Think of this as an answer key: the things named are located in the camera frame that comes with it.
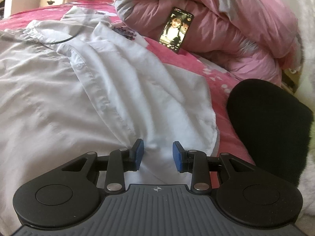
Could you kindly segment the smartphone with lit screen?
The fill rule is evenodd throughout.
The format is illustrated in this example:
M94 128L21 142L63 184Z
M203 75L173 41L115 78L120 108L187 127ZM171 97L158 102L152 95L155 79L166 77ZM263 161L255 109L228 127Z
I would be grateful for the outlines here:
M193 14L173 7L158 42L171 51L178 53L193 19Z

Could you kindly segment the green white fuzzy sleeve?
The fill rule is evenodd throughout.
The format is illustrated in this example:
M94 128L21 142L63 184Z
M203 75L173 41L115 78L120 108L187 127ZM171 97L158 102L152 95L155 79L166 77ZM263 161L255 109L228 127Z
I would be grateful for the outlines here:
M297 0L299 6L299 28L303 45L304 63L299 97L314 110L314 0ZM310 143L307 166L299 180L298 188L304 204L302 215L314 216L314 123L310 129Z

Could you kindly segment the pink quilted jacket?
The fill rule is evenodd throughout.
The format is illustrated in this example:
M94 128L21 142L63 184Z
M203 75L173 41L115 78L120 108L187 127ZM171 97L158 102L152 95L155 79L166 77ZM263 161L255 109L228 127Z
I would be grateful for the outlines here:
M194 15L182 50L198 54L243 80L281 83L301 63L298 20L281 0L114 0L119 18L158 40L173 7Z

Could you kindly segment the person black sleeve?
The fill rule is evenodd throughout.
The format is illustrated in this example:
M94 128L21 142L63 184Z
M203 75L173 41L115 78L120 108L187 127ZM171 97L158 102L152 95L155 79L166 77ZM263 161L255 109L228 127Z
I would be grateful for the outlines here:
M260 79L238 83L226 109L255 165L298 185L307 164L312 111L279 86Z

